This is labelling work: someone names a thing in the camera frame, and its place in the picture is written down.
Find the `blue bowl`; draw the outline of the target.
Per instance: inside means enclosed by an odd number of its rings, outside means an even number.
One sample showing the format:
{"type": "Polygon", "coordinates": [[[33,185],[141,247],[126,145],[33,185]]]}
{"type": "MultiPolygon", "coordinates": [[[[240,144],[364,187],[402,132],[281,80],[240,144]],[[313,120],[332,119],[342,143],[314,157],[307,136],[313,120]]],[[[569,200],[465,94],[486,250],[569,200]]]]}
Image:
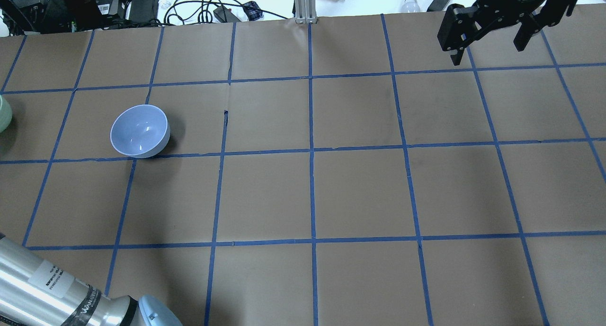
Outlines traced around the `blue bowl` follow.
{"type": "Polygon", "coordinates": [[[114,121],[109,139],[112,147],[124,156],[145,159],[159,154],[171,134],[168,117],[154,105],[128,108],[114,121]]]}

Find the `black electronics box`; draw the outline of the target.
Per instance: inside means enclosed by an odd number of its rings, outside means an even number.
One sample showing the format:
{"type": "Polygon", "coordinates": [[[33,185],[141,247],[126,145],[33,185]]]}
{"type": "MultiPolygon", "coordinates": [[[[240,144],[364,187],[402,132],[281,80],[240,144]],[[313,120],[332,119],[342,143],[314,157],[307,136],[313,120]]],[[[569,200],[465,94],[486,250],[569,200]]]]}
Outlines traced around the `black electronics box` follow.
{"type": "Polygon", "coordinates": [[[127,0],[48,0],[43,34],[115,28],[125,19],[127,0]]]}

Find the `green bowl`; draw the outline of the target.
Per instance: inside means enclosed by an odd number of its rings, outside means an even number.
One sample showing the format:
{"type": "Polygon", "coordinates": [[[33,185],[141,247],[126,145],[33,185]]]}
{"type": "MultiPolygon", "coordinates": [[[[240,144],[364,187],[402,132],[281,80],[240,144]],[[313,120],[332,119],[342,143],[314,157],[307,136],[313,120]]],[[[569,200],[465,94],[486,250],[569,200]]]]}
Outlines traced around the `green bowl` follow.
{"type": "Polygon", "coordinates": [[[13,110],[11,104],[4,98],[4,96],[0,96],[0,132],[4,132],[11,124],[13,118],[13,110]]]}

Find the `aluminium frame post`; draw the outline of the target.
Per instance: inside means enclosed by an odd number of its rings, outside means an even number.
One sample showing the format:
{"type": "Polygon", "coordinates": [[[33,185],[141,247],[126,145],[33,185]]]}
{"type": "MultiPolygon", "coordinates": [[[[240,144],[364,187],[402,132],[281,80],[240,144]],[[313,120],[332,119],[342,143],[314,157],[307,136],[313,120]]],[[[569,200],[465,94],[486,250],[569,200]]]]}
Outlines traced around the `aluminium frame post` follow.
{"type": "Polygon", "coordinates": [[[315,0],[294,0],[294,19],[298,24],[316,24],[315,0]]]}

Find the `small black adapter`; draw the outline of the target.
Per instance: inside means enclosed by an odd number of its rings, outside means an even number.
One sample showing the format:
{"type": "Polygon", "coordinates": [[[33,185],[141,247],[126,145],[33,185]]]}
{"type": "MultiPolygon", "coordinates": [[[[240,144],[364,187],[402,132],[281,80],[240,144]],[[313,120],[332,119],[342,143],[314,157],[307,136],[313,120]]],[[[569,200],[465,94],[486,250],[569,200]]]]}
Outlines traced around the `small black adapter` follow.
{"type": "Polygon", "coordinates": [[[451,0],[432,0],[431,4],[427,7],[426,12],[438,12],[446,9],[448,3],[451,0]]]}

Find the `black power brick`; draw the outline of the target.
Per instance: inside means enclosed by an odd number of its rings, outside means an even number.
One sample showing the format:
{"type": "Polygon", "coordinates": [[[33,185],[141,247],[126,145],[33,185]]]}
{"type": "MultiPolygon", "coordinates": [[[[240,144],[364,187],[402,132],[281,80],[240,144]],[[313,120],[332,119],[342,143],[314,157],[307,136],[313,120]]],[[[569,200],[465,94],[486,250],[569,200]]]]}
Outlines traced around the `black power brick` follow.
{"type": "Polygon", "coordinates": [[[149,23],[157,19],[159,0],[128,0],[128,20],[149,23]]]}

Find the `white light bulb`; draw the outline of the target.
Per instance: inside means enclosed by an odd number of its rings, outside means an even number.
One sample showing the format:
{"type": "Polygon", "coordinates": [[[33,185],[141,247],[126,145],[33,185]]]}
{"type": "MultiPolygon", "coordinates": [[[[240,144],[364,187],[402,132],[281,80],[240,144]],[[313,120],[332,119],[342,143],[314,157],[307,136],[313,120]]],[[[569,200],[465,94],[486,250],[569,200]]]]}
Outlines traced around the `white light bulb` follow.
{"type": "Polygon", "coordinates": [[[401,11],[403,13],[418,13],[420,12],[420,6],[417,0],[402,0],[401,11]]]}

